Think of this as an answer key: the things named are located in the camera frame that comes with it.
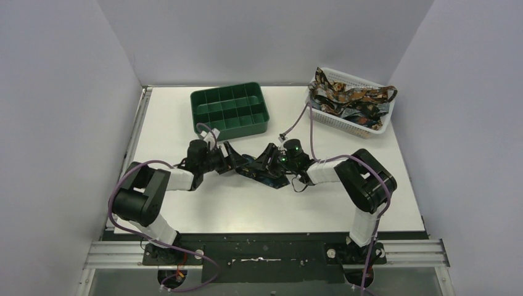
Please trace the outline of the blue patterned tie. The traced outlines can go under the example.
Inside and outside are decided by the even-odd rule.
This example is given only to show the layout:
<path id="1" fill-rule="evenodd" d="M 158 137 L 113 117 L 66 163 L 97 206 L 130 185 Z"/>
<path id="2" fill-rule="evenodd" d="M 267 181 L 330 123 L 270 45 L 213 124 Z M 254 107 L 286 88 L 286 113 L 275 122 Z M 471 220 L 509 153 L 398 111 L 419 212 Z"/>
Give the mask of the blue patterned tie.
<path id="1" fill-rule="evenodd" d="M 256 182 L 262 183 L 273 189 L 280 189 L 290 184 L 290 181 L 288 180 L 286 175 L 255 176 L 253 171 L 251 170 L 251 167 L 249 167 L 249 165 L 251 165 L 255 158 L 248 154 L 242 154 L 242 156 L 245 157 L 249 161 L 249 163 L 246 166 L 243 166 L 242 168 L 238 168 L 236 170 L 236 173 L 238 173 L 239 175 L 252 179 Z"/>

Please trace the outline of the green compartment tray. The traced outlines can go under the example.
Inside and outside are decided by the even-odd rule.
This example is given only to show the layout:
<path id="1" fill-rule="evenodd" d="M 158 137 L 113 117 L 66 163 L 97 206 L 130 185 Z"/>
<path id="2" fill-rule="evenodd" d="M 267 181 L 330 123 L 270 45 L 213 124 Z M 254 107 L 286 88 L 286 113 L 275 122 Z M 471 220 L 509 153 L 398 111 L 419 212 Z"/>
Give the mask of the green compartment tray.
<path id="1" fill-rule="evenodd" d="M 219 141 L 268 130 L 270 115 L 260 84 L 249 82 L 194 91 L 190 95 L 194 132 L 217 129 Z"/>

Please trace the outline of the white plastic basket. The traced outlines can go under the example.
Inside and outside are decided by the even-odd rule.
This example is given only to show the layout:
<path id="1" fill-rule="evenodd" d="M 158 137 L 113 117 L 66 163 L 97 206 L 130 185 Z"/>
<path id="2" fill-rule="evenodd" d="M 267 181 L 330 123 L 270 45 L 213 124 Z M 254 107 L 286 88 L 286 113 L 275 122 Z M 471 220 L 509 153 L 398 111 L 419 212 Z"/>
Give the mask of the white plastic basket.
<path id="1" fill-rule="evenodd" d="M 327 67 L 318 67 L 305 105 L 314 121 L 369 139 L 391 122 L 398 90 Z"/>

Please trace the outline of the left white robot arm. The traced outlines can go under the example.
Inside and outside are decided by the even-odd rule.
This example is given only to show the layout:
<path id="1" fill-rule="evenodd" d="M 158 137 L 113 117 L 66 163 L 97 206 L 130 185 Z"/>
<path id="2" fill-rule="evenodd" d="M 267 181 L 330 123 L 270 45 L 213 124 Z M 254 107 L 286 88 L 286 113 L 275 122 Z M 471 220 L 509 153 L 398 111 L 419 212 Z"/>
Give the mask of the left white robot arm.
<path id="1" fill-rule="evenodd" d="M 175 243 L 179 232 L 160 214 L 168 191 L 194 191 L 204 174 L 227 173 L 248 163 L 228 142 L 220 146 L 196 139 L 189 143 L 187 156 L 177 165 L 152 168 L 152 162 L 133 162 L 119 181 L 108 204 L 109 215 L 129 221 L 137 235 L 159 247 L 158 256 L 168 265 L 180 261 L 182 247 Z"/>

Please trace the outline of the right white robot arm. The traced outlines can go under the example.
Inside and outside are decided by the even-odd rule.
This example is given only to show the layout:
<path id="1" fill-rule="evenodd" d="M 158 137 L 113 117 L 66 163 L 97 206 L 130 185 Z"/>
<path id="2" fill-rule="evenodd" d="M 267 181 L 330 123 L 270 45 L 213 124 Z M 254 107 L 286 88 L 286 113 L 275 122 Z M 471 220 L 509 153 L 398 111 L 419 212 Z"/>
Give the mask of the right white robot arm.
<path id="1" fill-rule="evenodd" d="M 303 151 L 298 139 L 288 139 L 279 146 L 270 143 L 257 158 L 246 159 L 238 172 L 275 189 L 289 185 L 289 175 L 305 186 L 341 183 L 356 206 L 349 239 L 359 247 L 373 243 L 378 221 L 397 189 L 392 174 L 366 149 L 315 160 Z"/>

